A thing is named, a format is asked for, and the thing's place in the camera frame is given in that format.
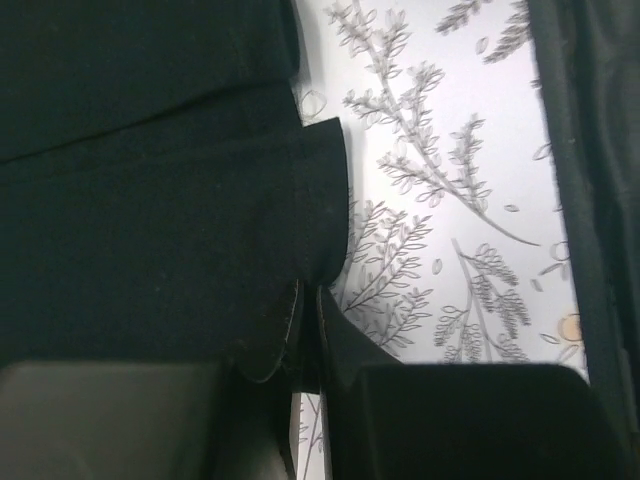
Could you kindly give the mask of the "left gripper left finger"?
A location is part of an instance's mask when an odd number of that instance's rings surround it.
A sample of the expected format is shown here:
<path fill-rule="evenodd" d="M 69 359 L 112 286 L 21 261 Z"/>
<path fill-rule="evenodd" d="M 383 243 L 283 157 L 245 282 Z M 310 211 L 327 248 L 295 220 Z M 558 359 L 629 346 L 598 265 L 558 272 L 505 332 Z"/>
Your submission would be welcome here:
<path fill-rule="evenodd" d="M 258 319 L 237 354 L 226 392 L 219 441 L 221 479 L 294 479 L 288 343 L 299 333 L 300 283 L 292 282 Z"/>

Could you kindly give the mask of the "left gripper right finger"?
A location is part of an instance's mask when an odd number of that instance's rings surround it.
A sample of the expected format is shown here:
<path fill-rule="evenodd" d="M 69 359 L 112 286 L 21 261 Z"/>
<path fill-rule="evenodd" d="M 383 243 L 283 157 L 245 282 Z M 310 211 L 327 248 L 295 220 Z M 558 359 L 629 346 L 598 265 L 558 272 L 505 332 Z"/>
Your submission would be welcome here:
<path fill-rule="evenodd" d="M 326 475 L 375 479 L 374 399 L 368 374 L 400 362 L 351 323 L 324 287 L 317 291 L 316 310 Z"/>

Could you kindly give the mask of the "black t shirt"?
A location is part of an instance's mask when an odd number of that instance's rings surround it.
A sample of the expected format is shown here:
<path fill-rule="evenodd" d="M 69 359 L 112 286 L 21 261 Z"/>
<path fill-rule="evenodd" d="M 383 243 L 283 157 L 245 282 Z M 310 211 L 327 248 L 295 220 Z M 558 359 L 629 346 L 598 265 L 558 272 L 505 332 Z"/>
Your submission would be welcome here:
<path fill-rule="evenodd" d="M 1 5 L 1 358 L 237 354 L 348 229 L 288 1 Z"/>

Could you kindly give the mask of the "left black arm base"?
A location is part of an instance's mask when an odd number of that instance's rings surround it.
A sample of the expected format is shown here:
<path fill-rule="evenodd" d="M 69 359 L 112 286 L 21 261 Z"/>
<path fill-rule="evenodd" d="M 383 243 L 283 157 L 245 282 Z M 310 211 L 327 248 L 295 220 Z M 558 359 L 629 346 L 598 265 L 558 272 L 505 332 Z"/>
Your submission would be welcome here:
<path fill-rule="evenodd" d="M 532 1 L 590 382 L 639 448 L 639 5 Z"/>

